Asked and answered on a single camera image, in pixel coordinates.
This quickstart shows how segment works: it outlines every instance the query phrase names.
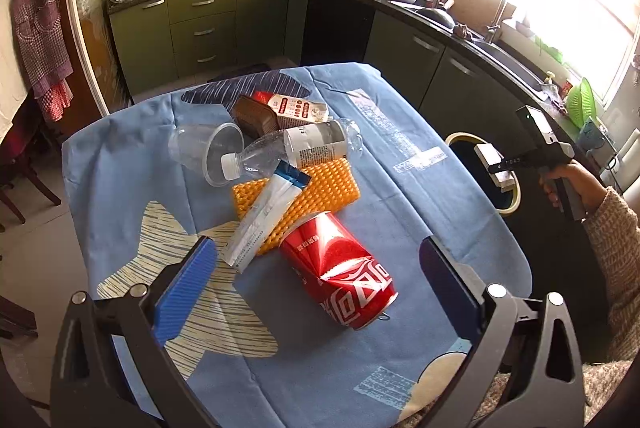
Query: knit sleeve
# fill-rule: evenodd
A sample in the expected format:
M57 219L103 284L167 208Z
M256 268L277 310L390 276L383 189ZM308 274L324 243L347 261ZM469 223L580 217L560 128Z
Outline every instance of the knit sleeve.
M604 274L613 331L610 357L632 360L640 346L640 230L638 217L613 188L584 222Z

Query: person's arm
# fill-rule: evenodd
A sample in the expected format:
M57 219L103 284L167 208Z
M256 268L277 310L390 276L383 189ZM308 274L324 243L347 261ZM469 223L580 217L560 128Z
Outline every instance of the person's arm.
M632 360L640 347L640 230L638 217L613 188L604 188L581 164L558 166L548 177L567 178L580 194L588 217L584 227L607 285L615 360ZM556 196L543 184L551 202Z

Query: cutting board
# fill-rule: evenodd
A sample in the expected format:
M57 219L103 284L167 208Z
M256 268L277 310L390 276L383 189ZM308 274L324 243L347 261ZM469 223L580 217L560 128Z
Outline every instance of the cutting board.
M477 33L486 33L486 27L494 20L495 12L498 10L500 0L454 0L455 4L447 13L456 22L466 24ZM507 7L502 14L502 19L510 18L516 7L507 3Z

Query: green colander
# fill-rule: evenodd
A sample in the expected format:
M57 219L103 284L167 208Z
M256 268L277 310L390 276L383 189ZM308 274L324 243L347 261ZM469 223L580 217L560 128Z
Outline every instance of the green colander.
M596 100L587 78L583 78L578 85L571 87L564 103L569 118L578 128L582 128L585 121L591 117L596 119Z

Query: bottle label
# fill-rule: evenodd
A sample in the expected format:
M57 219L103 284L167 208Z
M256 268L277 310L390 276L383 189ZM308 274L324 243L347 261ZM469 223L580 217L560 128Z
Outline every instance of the bottle label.
M298 168L327 163L347 155L347 142L335 122L287 129L286 132Z

